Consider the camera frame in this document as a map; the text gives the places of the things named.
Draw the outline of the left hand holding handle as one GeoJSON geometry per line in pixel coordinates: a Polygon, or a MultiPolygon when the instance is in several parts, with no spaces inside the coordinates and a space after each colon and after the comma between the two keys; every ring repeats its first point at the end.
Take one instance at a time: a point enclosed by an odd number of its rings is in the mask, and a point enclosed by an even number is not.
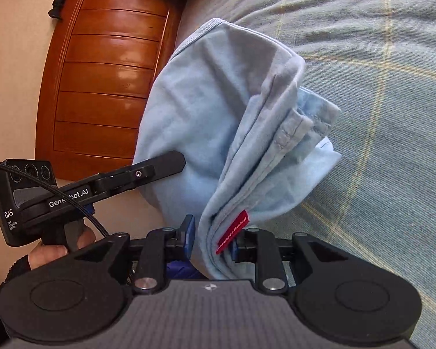
{"type": "MultiPolygon", "coordinates": [[[[84,226],[83,232],[78,237],[77,248],[82,249],[91,245],[96,240],[94,231],[88,226],[84,226]]],[[[35,248],[28,254],[28,262],[31,270],[44,266],[52,261],[63,258],[68,255],[68,250],[65,246],[50,245],[46,246],[39,242],[35,248]]]]}

